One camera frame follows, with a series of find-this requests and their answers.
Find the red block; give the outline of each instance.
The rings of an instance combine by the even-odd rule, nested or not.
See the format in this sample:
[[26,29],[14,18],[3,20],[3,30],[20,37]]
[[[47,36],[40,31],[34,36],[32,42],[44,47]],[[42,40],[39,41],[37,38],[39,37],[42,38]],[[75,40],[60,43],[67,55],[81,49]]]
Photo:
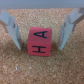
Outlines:
[[27,39],[29,55],[50,56],[52,29],[31,27]]

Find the pink block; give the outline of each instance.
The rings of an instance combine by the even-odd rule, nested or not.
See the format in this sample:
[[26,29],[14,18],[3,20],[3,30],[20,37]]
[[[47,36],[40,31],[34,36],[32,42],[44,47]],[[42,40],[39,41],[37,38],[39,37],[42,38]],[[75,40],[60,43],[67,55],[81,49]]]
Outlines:
[[29,55],[50,56],[52,29],[31,27],[27,39]]

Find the cork surface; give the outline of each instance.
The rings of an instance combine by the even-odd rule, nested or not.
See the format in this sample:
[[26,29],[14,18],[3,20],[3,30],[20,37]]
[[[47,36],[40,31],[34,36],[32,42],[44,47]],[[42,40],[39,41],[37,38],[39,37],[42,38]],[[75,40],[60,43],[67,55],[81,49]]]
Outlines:
[[[60,26],[73,9],[6,10],[14,15],[22,51],[0,25],[0,84],[84,84],[84,21],[76,26],[65,47],[58,50]],[[50,57],[29,56],[30,27],[52,28]]]

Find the speckled surface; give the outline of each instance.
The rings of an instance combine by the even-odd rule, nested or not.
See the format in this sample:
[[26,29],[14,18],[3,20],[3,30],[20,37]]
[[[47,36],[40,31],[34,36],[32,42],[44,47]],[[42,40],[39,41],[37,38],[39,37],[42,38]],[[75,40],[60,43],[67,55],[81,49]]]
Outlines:
[[[22,37],[22,51],[0,25],[0,84],[84,84],[84,21],[58,50],[60,26],[73,9],[7,10],[14,15]],[[50,57],[29,56],[30,27],[52,28]]]

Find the floor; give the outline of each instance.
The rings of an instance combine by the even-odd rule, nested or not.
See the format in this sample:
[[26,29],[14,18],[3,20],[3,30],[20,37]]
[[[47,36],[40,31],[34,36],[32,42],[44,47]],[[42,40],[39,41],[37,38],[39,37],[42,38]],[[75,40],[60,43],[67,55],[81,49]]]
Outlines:
[[[0,25],[0,84],[84,84],[84,20],[78,23],[62,50],[58,50],[60,26],[73,9],[6,10],[20,28],[22,50]],[[30,27],[52,28],[50,57],[30,56]]]

